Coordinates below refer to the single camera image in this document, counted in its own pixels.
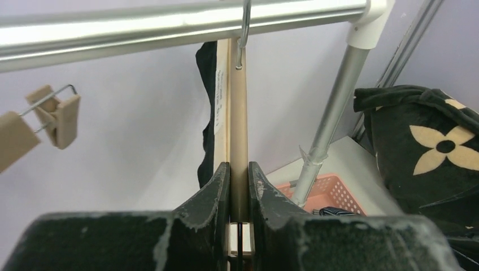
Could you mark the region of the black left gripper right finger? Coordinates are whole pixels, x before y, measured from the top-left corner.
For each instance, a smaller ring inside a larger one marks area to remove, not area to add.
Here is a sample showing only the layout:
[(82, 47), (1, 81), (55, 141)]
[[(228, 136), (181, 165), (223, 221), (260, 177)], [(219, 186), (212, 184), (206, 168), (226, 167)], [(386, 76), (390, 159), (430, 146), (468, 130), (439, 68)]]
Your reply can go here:
[(318, 216), (249, 164), (255, 270), (459, 270), (446, 238), (422, 216)]

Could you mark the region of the black floral blanket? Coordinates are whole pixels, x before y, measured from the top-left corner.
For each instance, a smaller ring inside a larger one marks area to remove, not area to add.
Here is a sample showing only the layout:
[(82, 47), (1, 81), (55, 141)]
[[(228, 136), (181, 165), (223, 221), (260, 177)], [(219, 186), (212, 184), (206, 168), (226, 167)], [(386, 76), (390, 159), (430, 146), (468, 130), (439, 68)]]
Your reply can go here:
[(478, 269), (478, 114), (439, 89), (358, 88), (355, 112), (399, 208), (433, 221), (464, 270)]

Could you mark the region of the white clothes rack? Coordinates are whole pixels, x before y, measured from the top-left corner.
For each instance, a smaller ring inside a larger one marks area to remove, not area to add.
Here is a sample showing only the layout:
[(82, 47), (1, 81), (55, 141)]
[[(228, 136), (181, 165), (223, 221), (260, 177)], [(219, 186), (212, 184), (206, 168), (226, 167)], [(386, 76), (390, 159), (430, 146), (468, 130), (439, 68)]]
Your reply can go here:
[[(252, 4), (246, 45), (250, 157), (268, 167), (309, 142), (346, 30), (367, 1)], [(81, 95), (79, 134), (41, 143), (1, 173), (1, 214), (174, 209), (198, 189), (209, 105), (195, 53), (238, 37), (242, 5), (199, 2), (125, 10), (6, 14), (1, 2), (1, 111), (44, 85)]]

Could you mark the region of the beige clip hanger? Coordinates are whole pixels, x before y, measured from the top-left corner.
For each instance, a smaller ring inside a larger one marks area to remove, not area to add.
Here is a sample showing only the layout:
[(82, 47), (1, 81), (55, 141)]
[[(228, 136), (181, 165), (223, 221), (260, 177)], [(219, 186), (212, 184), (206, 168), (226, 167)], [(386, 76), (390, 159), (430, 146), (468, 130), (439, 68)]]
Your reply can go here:
[(214, 132), (214, 164), (228, 162), (229, 221), (236, 230), (234, 270), (243, 270), (243, 223), (249, 220), (247, 82), (243, 65), (249, 35), (251, 1), (242, 2), (239, 37), (217, 42)]
[(23, 112), (1, 115), (1, 172), (40, 144), (41, 131), (60, 150), (77, 138), (81, 96), (73, 85), (56, 91), (45, 85), (25, 99), (28, 108)]

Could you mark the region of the navy striped underwear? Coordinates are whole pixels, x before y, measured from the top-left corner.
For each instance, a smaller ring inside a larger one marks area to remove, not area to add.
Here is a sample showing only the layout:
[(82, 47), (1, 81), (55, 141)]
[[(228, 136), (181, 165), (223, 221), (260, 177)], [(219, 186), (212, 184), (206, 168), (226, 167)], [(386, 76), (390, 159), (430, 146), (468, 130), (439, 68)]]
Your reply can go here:
[(336, 207), (324, 207), (321, 209), (313, 209), (312, 210), (313, 215), (319, 215), (319, 216), (355, 216), (356, 213), (346, 211), (341, 208), (336, 208)]

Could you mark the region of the pink plastic basket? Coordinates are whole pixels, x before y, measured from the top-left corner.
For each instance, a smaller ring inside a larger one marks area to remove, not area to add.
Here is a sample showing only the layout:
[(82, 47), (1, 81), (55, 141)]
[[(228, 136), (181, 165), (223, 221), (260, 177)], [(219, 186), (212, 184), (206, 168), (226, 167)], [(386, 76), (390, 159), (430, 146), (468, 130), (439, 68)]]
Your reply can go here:
[(318, 175), (312, 185), (303, 209), (307, 212), (325, 207), (340, 208), (357, 215), (365, 216), (362, 206), (356, 197), (336, 174)]

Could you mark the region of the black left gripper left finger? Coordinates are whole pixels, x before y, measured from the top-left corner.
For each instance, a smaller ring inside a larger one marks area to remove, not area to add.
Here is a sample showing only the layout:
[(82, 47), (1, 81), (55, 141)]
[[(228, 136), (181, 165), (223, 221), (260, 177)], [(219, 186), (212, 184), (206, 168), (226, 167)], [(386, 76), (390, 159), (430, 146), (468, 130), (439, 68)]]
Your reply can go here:
[(227, 270), (230, 165), (172, 211), (37, 217), (4, 270)]

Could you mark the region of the aluminium frame profile right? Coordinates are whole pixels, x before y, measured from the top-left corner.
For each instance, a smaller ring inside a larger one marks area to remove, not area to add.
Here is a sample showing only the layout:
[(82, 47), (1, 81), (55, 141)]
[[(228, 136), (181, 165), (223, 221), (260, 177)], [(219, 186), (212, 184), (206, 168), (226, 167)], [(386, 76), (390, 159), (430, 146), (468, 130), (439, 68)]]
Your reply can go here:
[(402, 34), (387, 66), (375, 83), (376, 88), (393, 86), (433, 21), (442, 1), (422, 1)]

